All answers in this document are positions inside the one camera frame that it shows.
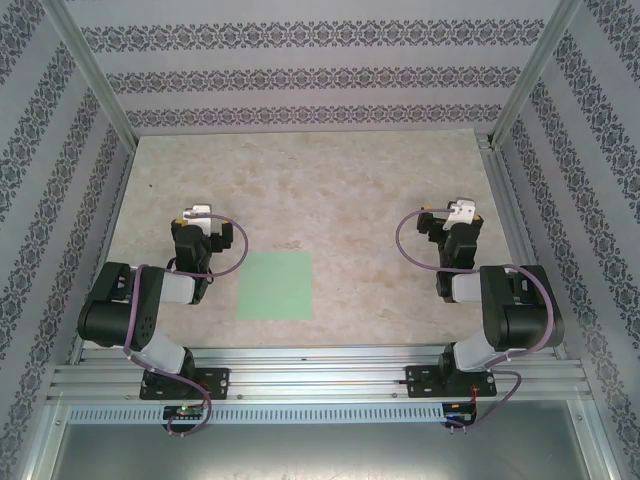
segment aluminum frame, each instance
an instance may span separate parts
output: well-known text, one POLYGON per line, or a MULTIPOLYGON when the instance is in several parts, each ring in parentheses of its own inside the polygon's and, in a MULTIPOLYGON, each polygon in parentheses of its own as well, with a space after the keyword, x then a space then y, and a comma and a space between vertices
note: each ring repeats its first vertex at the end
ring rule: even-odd
MULTIPOLYGON (((229 399, 215 404, 247 409, 256 405, 353 405, 384 407, 416 405, 409 399, 404 368, 435 364, 443 346, 379 346, 317 348, 193 349, 199 366, 231 370, 229 399)), ((509 362, 523 375, 523 384, 512 401, 566 401, 585 464, 592 479, 620 478, 613 452, 606 440, 586 374, 580 360, 560 358, 562 352, 544 349, 509 362)), ((79 406, 119 405, 135 410, 140 405, 175 404, 145 402, 137 394, 142 370, 129 363, 118 349, 86 349, 77 365, 55 370, 34 447, 24 470, 24 480, 49 480, 54 470, 70 412, 79 406)), ((513 386, 496 378, 498 397, 513 386)), ((436 402, 468 398, 424 399, 436 402)))
MULTIPOLYGON (((435 365, 444 346, 194 349, 200 367, 229 368, 227 403, 413 402, 404 368, 435 365)), ((589 400, 592 398, 579 360, 559 360, 553 349, 510 362, 524 379, 514 400, 589 400)), ((139 404, 142 370, 119 349, 86 350, 78 365, 58 366, 48 404, 139 404)), ((498 397, 514 379, 496 376, 498 397)), ((432 398, 433 402, 468 397, 432 398)), ((494 399, 481 398, 480 401, 494 399)))
POLYGON ((504 108, 500 112, 496 125, 492 132, 493 147, 500 146, 509 135, 509 130, 515 122, 529 93, 533 90, 538 77, 542 73, 553 50, 556 48, 562 34, 569 26, 571 19, 578 11, 580 0, 559 0, 555 11, 549 18, 547 26, 536 43, 533 53, 529 57, 522 73, 516 81, 516 86, 511 91, 504 108))
POLYGON ((69 12, 66 2, 64 0, 42 0, 41 4, 64 41, 65 46, 71 52, 84 79, 100 102, 100 106, 109 117, 109 121, 118 132, 118 136, 127 152, 135 152, 140 140, 138 134, 135 132, 106 75, 91 52, 84 35, 69 12))

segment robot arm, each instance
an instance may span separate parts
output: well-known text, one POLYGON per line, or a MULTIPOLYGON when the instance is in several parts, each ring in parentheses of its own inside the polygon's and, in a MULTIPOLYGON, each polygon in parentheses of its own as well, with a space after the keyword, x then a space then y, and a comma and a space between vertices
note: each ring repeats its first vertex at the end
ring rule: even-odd
MULTIPOLYGON (((186 305, 198 304, 202 300, 213 281, 212 278, 205 278, 207 273, 211 273, 209 263, 212 253, 231 247, 233 229, 230 223, 223 223, 222 233, 218 234, 211 233, 211 218, 194 218, 194 215, 210 214, 210 206, 194 205, 184 211, 182 218, 171 223, 176 252, 171 263, 175 262, 181 274, 150 266, 145 266, 139 272, 135 325, 129 348, 131 356, 147 368, 140 390, 143 400, 192 399, 201 396, 188 384, 154 373, 155 370, 207 385, 215 383, 212 376, 222 376, 224 380, 224 375, 228 374, 227 369, 196 368, 191 351, 173 343, 157 327, 160 303, 186 305), (185 272, 195 274, 196 278, 184 275, 185 272)), ((136 270, 128 264, 114 262, 102 267, 78 319, 78 334, 82 339, 109 348, 125 346, 131 315, 134 313, 131 300, 136 270)), ((218 380, 218 383, 225 385, 216 389, 212 398, 226 397, 227 382, 223 380, 218 380)))
MULTIPOLYGON (((484 221, 475 214, 473 200, 458 198, 449 202, 447 208, 451 212, 446 218, 428 211, 420 213, 417 229, 437 244, 441 268, 473 272, 438 271, 436 289, 447 303, 481 302, 483 326, 470 338, 449 344, 437 366, 407 367, 408 393, 412 398, 464 397, 478 385, 478 396, 495 396, 487 364, 510 353, 522 353, 545 338, 548 324, 545 301, 533 282, 519 271, 503 266, 472 270, 476 240, 484 221)), ((532 274, 549 295, 554 324, 544 347, 560 345, 564 322, 544 269, 538 265, 520 269, 532 274)))

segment metal bracket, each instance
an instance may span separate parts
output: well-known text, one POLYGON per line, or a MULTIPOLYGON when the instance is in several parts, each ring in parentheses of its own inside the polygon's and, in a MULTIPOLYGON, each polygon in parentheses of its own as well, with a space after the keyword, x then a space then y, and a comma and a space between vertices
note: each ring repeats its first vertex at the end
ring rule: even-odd
POLYGON ((471 222, 473 222, 473 216, 476 214, 476 202, 470 198, 458 197, 448 208, 453 209, 453 212, 449 214, 444 222, 443 230, 451 230, 451 227, 456 223, 471 225, 471 222))
POLYGON ((489 372, 455 371, 443 378, 437 365, 410 365, 405 368, 409 398, 470 397, 476 388, 478 397, 495 397, 496 384, 489 372))
MULTIPOLYGON (((202 394, 192 388, 184 397, 176 398, 172 391, 156 390, 147 386, 145 380, 151 375, 147 370, 142 376, 140 385, 140 400, 202 400, 202 394)), ((229 369, 228 368, 197 368, 194 382, 203 386, 208 392, 211 400, 226 400, 229 390, 229 369)))
POLYGON ((197 225, 207 237, 211 235, 213 220, 211 218, 189 218, 191 215, 211 215, 211 205, 194 205, 182 212, 182 220, 187 225, 197 225))

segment perforated metal strip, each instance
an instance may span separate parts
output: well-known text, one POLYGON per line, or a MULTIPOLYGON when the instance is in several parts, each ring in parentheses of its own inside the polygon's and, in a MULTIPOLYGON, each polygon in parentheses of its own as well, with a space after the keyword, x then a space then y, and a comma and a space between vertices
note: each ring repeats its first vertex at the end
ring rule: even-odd
MULTIPOLYGON (((144 425, 162 423, 162 405, 76 405, 69 424, 144 425)), ((313 424, 440 422, 441 403, 402 405, 217 405, 209 423, 313 424)), ((176 423, 198 423, 178 420, 176 423)))

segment cable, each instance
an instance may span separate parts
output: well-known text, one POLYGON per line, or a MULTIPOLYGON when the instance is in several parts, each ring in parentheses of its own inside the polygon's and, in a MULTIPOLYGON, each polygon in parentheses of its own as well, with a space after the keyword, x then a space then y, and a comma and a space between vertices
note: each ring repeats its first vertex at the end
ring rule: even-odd
MULTIPOLYGON (((454 212, 454 210, 449 208, 425 208, 421 210, 416 210, 415 212, 411 212, 409 215, 404 217, 398 224, 398 227, 396 228, 396 246, 398 247, 398 250, 400 250, 400 253, 402 254, 402 256, 407 260, 409 260, 409 262, 413 263, 414 265, 420 268, 425 268, 427 270, 432 270, 435 272, 460 273, 460 274, 477 273, 478 272, 477 269, 436 267, 433 265, 427 265, 427 264, 418 262, 405 251, 405 249, 402 247, 402 244, 400 243, 400 230, 402 229, 404 224, 407 223, 407 220, 409 220, 410 218, 415 217, 416 215, 420 215, 421 213, 452 213, 452 212, 454 212)), ((537 352, 547 344, 547 342, 551 338, 551 335, 553 334, 553 326, 554 326, 553 303, 551 302, 551 295, 549 295, 549 292, 547 291, 547 289, 544 287, 544 285, 542 285, 542 282, 540 282, 540 280, 538 280, 538 278, 535 275, 533 275, 531 272, 529 272, 528 270, 525 270, 524 268, 518 265, 506 264, 506 265, 502 265, 502 267, 508 268, 510 270, 515 270, 516 272, 521 273, 522 275, 527 277, 527 279, 530 280, 531 283, 535 285, 535 287, 540 292, 540 295, 542 295, 545 308, 547 309, 547 326, 545 328, 544 334, 542 335, 542 338, 535 345, 527 348, 526 350, 516 351, 511 354, 505 353, 501 357, 496 357, 493 360, 488 361, 483 365, 483 367, 487 371, 491 371, 491 368, 493 366, 501 362, 504 362, 505 360, 510 360, 511 358, 514 358, 514 357, 523 357, 525 355, 529 355, 531 353, 537 352)), ((514 372, 512 370, 493 370, 493 373, 514 375, 517 378, 516 384, 489 413, 487 413, 479 421, 475 422, 472 425, 473 427, 475 427, 476 425, 482 424, 488 417, 493 416, 495 412, 498 409, 500 409, 507 402, 507 400, 509 400, 513 396, 514 393, 516 393, 516 390, 518 390, 518 388, 520 388, 520 385, 522 384, 522 377, 518 372, 514 372)), ((458 427, 463 427, 463 428, 465 427, 462 423, 456 422, 455 420, 447 419, 447 422, 452 423, 458 427)))
POLYGON ((478 412, 478 387, 475 385, 471 385, 471 403, 473 403, 471 415, 475 415, 478 412))
POLYGON ((514 377, 516 377, 516 384, 513 386, 511 390, 509 390, 509 392, 502 398, 502 400, 500 400, 495 407, 493 407, 482 418, 480 418, 480 420, 472 423, 471 425, 464 425, 458 422, 457 420, 453 420, 447 417, 446 423, 452 423, 456 427, 464 428, 466 430, 471 430, 472 428, 476 428, 478 425, 481 425, 483 422, 485 422, 488 418, 495 415, 495 413, 500 408, 502 408, 502 406, 504 406, 505 403, 507 403, 507 401, 513 396, 513 394, 516 393, 516 390, 518 390, 518 388, 520 388, 520 385, 522 384, 522 375, 520 375, 518 372, 515 372, 513 370, 493 370, 493 373, 498 373, 500 375, 513 375, 514 377))
MULTIPOLYGON (((189 272, 174 272, 169 270, 171 268, 171 265, 167 265, 168 269, 166 271, 176 274, 176 275, 186 275, 186 276, 191 276, 191 277, 197 277, 197 278, 215 278, 215 277, 221 277, 223 275, 227 275, 228 273, 233 272, 234 270, 236 270, 241 264, 242 262, 244 262, 244 259, 247 257, 247 254, 249 253, 249 238, 247 237, 247 233, 244 231, 244 229, 235 221, 233 221, 230 218, 227 217, 223 217, 222 215, 190 215, 187 218, 217 218, 220 220, 224 220, 226 222, 231 223, 233 226, 235 226, 240 233, 242 234, 242 237, 244 238, 244 252, 242 254, 242 257, 240 258, 240 260, 231 268, 223 271, 223 272, 219 272, 219 273, 202 273, 202 274, 198 274, 198 273, 189 273, 189 272)), ((142 270, 144 269, 144 267, 146 267, 147 265, 140 265, 138 266, 136 273, 135 273, 135 277, 134 277, 134 281, 133 281, 133 292, 131 294, 131 313, 129 314, 129 327, 127 329, 127 336, 125 338, 124 341, 124 345, 122 347, 122 351, 124 352, 124 354, 127 356, 127 358, 129 360, 131 360, 133 363, 135 363, 136 365, 138 365, 139 367, 144 368, 145 370, 149 370, 151 373, 157 373, 159 375, 165 376, 167 378, 171 378, 173 380, 177 380, 179 382, 185 383, 187 385, 189 385, 190 387, 195 388, 196 390, 198 390, 200 393, 202 393, 202 403, 201 405, 204 407, 206 404, 207 407, 207 413, 204 417, 204 419, 197 424, 195 427, 193 427, 191 430, 187 431, 187 432, 175 432, 173 430, 171 430, 171 424, 173 423, 173 420, 176 418, 171 417, 169 419, 169 421, 167 422, 167 431, 169 432, 169 435, 171 436, 175 436, 175 437, 186 437, 189 435, 193 435, 194 433, 196 433, 198 430, 202 429, 208 422, 209 419, 211 418, 211 413, 212 413, 212 405, 211 405, 211 397, 209 396, 209 392, 207 392, 207 390, 202 387, 201 385, 198 385, 197 383, 189 380, 188 378, 185 378, 181 375, 177 375, 175 373, 170 373, 170 372, 166 372, 164 370, 160 370, 158 368, 155 368, 152 365, 149 365, 148 363, 140 360, 137 357, 134 357, 132 354, 132 350, 131 350, 131 341, 133 340, 133 332, 135 330, 135 325, 136 325, 136 315, 137 315, 137 311, 138 311, 138 299, 140 296, 140 276, 142 275, 142 270)))
POLYGON ((229 222, 231 225, 236 227, 238 231, 242 234, 242 238, 244 239, 244 252, 242 252, 242 256, 240 257, 240 260, 238 260, 238 263, 236 263, 233 267, 228 268, 222 272, 190 273, 190 272, 179 272, 179 271, 167 270, 168 272, 173 273, 175 275, 185 275, 187 277, 192 277, 192 278, 216 278, 216 277, 222 277, 223 275, 227 275, 233 272, 234 270, 236 270, 240 265, 242 265, 242 262, 244 262, 244 259, 247 258, 247 254, 249 253, 249 237, 247 237, 247 232, 244 231, 244 228, 242 228, 240 224, 236 223, 234 220, 228 217, 223 217, 222 215, 215 215, 215 214, 185 215, 184 218, 216 218, 224 222, 229 222))

